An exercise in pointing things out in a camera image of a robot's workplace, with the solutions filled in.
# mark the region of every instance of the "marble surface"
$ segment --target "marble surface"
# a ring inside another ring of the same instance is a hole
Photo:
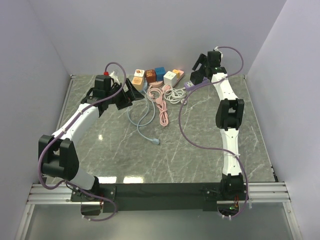
[[[183,82],[189,79],[190,76],[186,75],[176,87],[183,87]],[[61,126],[77,110],[94,80],[94,75],[77,75],[72,80]],[[250,182],[274,182],[244,76],[231,77],[229,81],[235,94],[245,101],[238,145],[248,179]],[[183,129],[195,143],[222,147],[221,134],[215,123],[219,102],[215,88],[210,86],[194,92],[183,108]],[[80,166],[90,174],[104,177],[102,182],[106,183],[219,182],[224,164],[223,153],[194,147],[184,139],[178,125],[179,107],[179,104],[167,103],[167,127],[159,124],[156,108],[154,121],[140,128],[147,137],[160,140],[160,145],[154,145],[138,134],[137,127],[128,120],[127,109],[117,110],[110,105],[76,146]],[[138,122],[146,110],[144,100],[134,102],[130,112],[132,119]]]

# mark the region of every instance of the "coiled white cable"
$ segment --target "coiled white cable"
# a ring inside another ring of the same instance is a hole
[[[186,97],[186,88],[173,88],[169,84],[166,84],[162,88],[164,92],[164,99],[170,102],[171,104],[179,104],[185,100]]]

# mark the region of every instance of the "white cube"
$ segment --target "white cube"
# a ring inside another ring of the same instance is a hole
[[[141,70],[141,69],[135,70],[134,76],[138,78],[143,78],[145,76],[145,70]]]
[[[174,86],[177,83],[177,74],[175,74],[172,71],[168,71],[164,76],[163,76],[163,81],[164,84],[169,84],[170,86]]]

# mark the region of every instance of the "cable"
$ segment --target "cable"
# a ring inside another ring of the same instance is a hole
[[[153,100],[154,95],[152,92],[156,92],[159,94],[159,96]],[[160,124],[163,127],[166,127],[169,124],[169,117],[168,117],[168,109],[167,109],[167,103],[163,100],[164,93],[160,89],[156,87],[149,87],[148,88],[148,96],[152,99],[152,102],[156,103],[156,107],[159,109],[159,118],[160,118]]]
[[[149,137],[146,137],[146,136],[143,135],[143,134],[140,132],[140,130],[139,130],[140,127],[147,126],[148,124],[150,124],[150,123],[154,120],[155,115],[156,115],[156,108],[155,108],[154,102],[153,102],[152,99],[148,96],[148,94],[147,94],[147,92],[146,92],[145,90],[143,90],[143,92],[145,93],[145,98],[144,98],[144,100],[145,100],[146,105],[147,105],[147,110],[146,110],[146,113],[140,118],[140,120],[138,121],[138,123],[133,122],[132,119],[130,118],[129,108],[127,109],[126,113],[127,113],[127,116],[128,116],[128,119],[129,119],[130,123],[132,123],[133,125],[136,126],[136,129],[137,129],[138,133],[139,133],[143,138],[149,140],[149,141],[152,142],[153,144],[159,145],[159,143],[160,143],[159,139],[157,139],[157,138],[151,139],[151,138],[149,138]],[[141,121],[148,115],[148,113],[149,113],[150,106],[149,106],[149,103],[148,103],[147,98],[149,99],[149,101],[151,102],[151,104],[152,104],[152,106],[153,106],[153,115],[152,115],[152,118],[151,118],[147,123],[145,123],[145,124],[140,124],[140,122],[141,122]]]
[[[43,162],[44,156],[45,156],[46,152],[48,151],[48,149],[49,149],[58,139],[60,139],[60,138],[65,134],[66,131],[68,131],[68,130],[73,126],[73,124],[78,120],[78,118],[82,115],[83,112],[85,112],[86,110],[88,110],[89,108],[91,108],[92,106],[94,106],[94,105],[96,105],[96,104],[99,104],[99,103],[102,103],[102,102],[107,101],[107,100],[109,100],[109,99],[112,99],[114,96],[116,96],[117,94],[119,94],[119,93],[123,90],[123,88],[124,88],[124,86],[125,86],[125,84],[126,84],[126,79],[127,79],[127,75],[126,75],[125,69],[124,69],[119,63],[113,61],[113,62],[109,62],[109,63],[105,66],[105,72],[107,71],[107,68],[108,68],[111,64],[115,64],[115,65],[119,66],[119,68],[121,68],[121,70],[122,70],[122,72],[123,72],[124,81],[123,81],[123,84],[121,85],[120,89],[119,89],[117,92],[115,92],[114,94],[112,94],[111,96],[108,96],[108,97],[103,98],[103,99],[101,99],[101,100],[95,101],[95,102],[91,103],[90,105],[86,106],[86,107],[85,107],[81,112],[79,112],[79,113],[75,116],[75,118],[65,127],[64,131],[62,131],[62,132],[61,132],[58,136],[56,136],[51,142],[49,142],[48,145],[45,146],[45,148],[44,148],[43,151],[41,152],[40,157],[39,157],[39,160],[38,160],[37,174],[38,174],[38,179],[39,179],[40,184],[41,184],[45,189],[53,190],[53,189],[57,188],[60,184],[66,182],[65,180],[61,180],[61,181],[59,181],[59,182],[58,182],[56,185],[54,185],[54,186],[48,186],[48,185],[46,185],[46,183],[45,183],[44,180],[42,179],[41,167],[42,167],[42,162]],[[86,194],[86,195],[88,195],[88,196],[90,196],[90,197],[94,197],[94,198],[97,198],[97,199],[101,199],[101,200],[103,200],[103,201],[105,201],[105,202],[109,202],[109,203],[112,203],[112,204],[113,204],[113,206],[114,206],[114,211],[113,211],[113,213],[112,213],[109,217],[106,217],[106,218],[103,218],[103,219],[91,219],[91,221],[94,221],[94,222],[104,221],[104,220],[110,219],[111,217],[113,217],[113,216],[116,214],[116,212],[117,212],[117,206],[116,206],[116,204],[115,204],[112,200],[110,200],[110,199],[108,199],[108,198],[105,198],[105,197],[93,195],[93,194],[91,194],[91,193],[89,193],[89,192],[86,192],[85,190],[83,190],[83,189],[81,189],[81,188],[78,188],[77,186],[75,186],[74,184],[72,184],[72,183],[70,183],[70,182],[67,182],[67,183],[68,183],[69,185],[71,185],[71,186],[79,189],[82,193],[84,193],[84,194]]]
[[[172,104],[180,104],[186,97],[185,87],[183,88],[173,88],[171,85],[166,84],[162,87],[164,92],[164,99]]]
[[[241,53],[240,53],[237,49],[235,49],[235,48],[233,48],[233,47],[231,47],[231,46],[220,46],[220,47],[218,47],[218,49],[232,49],[232,50],[236,51],[236,52],[239,54],[239,56],[240,56],[240,58],[241,58],[241,68],[240,68],[237,72],[229,75],[228,77],[232,77],[232,76],[237,75],[238,73],[240,73],[241,70],[242,70],[243,67],[244,67],[244,58],[242,57]],[[241,171],[242,171],[242,173],[243,173],[243,175],[244,175],[244,178],[245,178],[245,189],[246,189],[245,191],[246,191],[246,193],[245,193],[245,200],[244,200],[243,207],[239,210],[239,212],[238,212],[237,214],[231,216],[231,218],[234,218],[234,217],[238,216],[240,213],[243,212],[243,210],[245,209],[245,206],[246,206],[246,204],[247,204],[248,197],[249,197],[249,181],[248,181],[248,177],[247,177],[247,173],[246,173],[245,167],[244,167],[243,164],[241,163],[239,157],[238,157],[234,152],[232,152],[232,151],[230,151],[230,150],[228,150],[228,149],[221,148],[221,147],[200,146],[200,145],[194,143],[193,141],[191,141],[191,140],[186,136],[186,134],[184,133],[184,130],[183,130],[183,128],[182,128],[182,125],[181,125],[181,113],[182,113],[182,108],[184,107],[184,104],[187,102],[187,100],[188,100],[188,98],[191,96],[191,94],[193,94],[196,90],[198,90],[198,89],[200,89],[200,88],[203,88],[203,87],[205,87],[205,86],[210,86],[210,85],[214,85],[214,84],[221,83],[221,82],[222,82],[223,80],[225,80],[226,78],[227,78],[227,77],[224,77],[224,78],[222,78],[222,79],[219,80],[219,81],[210,82],[210,83],[201,85],[201,86],[199,86],[199,87],[196,87],[194,90],[192,90],[192,91],[185,97],[185,99],[183,100],[183,103],[182,103],[181,106],[180,106],[179,114],[178,114],[178,123],[179,123],[179,128],[180,128],[180,131],[181,131],[183,137],[184,137],[191,145],[193,145],[193,146],[195,146],[195,147],[197,147],[197,148],[200,148],[200,149],[218,150],[218,151],[224,151],[224,152],[230,153],[230,154],[232,154],[232,155],[235,157],[235,159],[238,161],[239,166],[240,166],[240,168],[241,168]]]

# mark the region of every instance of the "wall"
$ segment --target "wall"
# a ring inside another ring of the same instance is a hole
[[[239,49],[247,73],[286,0],[29,0],[72,74],[96,74],[110,61],[191,72],[200,53]],[[223,64],[239,69],[228,53]]]
[[[0,16],[0,239],[11,240],[70,76],[26,0],[1,0]]]
[[[288,0],[247,84],[275,171],[306,240],[319,239],[320,2]]]

